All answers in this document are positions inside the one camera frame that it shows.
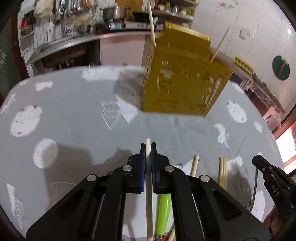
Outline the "right hand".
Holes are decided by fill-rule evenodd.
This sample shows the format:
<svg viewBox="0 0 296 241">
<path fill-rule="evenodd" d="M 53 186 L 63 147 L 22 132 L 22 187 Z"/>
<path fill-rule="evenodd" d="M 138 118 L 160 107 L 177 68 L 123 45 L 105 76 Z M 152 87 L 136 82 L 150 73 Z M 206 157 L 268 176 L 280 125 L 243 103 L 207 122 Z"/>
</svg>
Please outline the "right hand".
<svg viewBox="0 0 296 241">
<path fill-rule="evenodd" d="M 266 216 L 263 224 L 270 228 L 272 233 L 277 234 L 285 224 L 282 219 L 279 217 L 279 212 L 276 206 L 273 207 L 272 211 Z"/>
</svg>

